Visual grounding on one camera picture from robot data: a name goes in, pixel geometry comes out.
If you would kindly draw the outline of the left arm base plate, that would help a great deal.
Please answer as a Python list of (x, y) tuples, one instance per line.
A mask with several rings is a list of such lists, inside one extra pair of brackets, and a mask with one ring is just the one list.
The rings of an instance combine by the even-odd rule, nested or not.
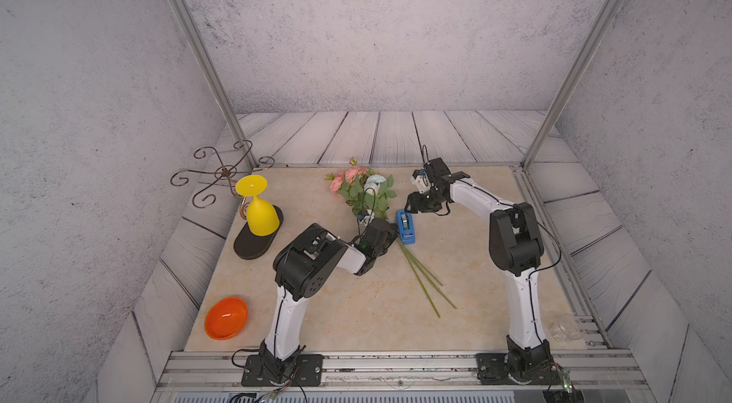
[(295, 387), (318, 387), (322, 380), (323, 361), (323, 355), (308, 353), (296, 353), (284, 361), (272, 355), (250, 355), (243, 368), (241, 385), (250, 388), (290, 382)]

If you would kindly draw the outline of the blue tape dispenser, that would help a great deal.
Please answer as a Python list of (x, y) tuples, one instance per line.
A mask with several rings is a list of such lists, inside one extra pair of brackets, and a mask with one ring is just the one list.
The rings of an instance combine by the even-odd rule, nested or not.
[(400, 233), (400, 241), (404, 245), (413, 245), (417, 241), (414, 220), (410, 212), (398, 210), (396, 212), (396, 224)]

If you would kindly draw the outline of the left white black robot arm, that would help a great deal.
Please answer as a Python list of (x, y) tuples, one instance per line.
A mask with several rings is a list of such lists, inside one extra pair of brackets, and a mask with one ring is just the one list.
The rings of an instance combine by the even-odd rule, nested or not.
[(259, 349), (268, 366), (282, 369), (300, 354), (299, 336), (309, 301), (335, 270), (366, 275), (397, 238), (397, 225), (376, 218), (350, 242), (314, 223), (286, 246), (273, 264), (278, 302), (271, 330)]

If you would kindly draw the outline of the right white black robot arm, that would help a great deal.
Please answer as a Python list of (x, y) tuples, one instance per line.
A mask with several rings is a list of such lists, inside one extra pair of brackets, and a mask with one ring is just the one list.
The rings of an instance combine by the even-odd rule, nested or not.
[(491, 193), (465, 172), (451, 172), (440, 158), (415, 170), (411, 182), (417, 190), (408, 195), (406, 212), (436, 214), (457, 203), (488, 224), (490, 257), (506, 276), (509, 333), (505, 362), (509, 376), (525, 383), (530, 374), (551, 367), (553, 357), (539, 311), (544, 245), (534, 208)]

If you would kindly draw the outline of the artificial flower bouquet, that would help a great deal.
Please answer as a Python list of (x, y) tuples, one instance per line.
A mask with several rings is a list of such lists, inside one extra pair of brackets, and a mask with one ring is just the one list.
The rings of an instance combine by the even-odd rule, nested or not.
[[(348, 168), (342, 172), (326, 174), (325, 180), (329, 183), (331, 193), (342, 197), (356, 218), (356, 236), (350, 240), (351, 246), (353, 246), (353, 240), (361, 235), (366, 230), (367, 225), (375, 218), (385, 219), (392, 224), (396, 224), (396, 220), (392, 222), (388, 217), (390, 201), (397, 197), (394, 190), (394, 176), (384, 176), (372, 168), (360, 166), (356, 159), (351, 159)], [(410, 245), (404, 245), (400, 241), (400, 237), (394, 243), (400, 248), (434, 313), (438, 315), (440, 311), (428, 290), (429, 288), (432, 288), (441, 296), (448, 306), (455, 309), (457, 305), (443, 291), (443, 283), (409, 249)]]

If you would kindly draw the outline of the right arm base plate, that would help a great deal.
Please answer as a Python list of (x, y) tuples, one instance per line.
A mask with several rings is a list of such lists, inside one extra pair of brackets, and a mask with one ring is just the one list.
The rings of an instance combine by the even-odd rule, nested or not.
[(559, 369), (543, 355), (478, 353), (475, 359), (478, 381), (482, 385), (562, 385)]

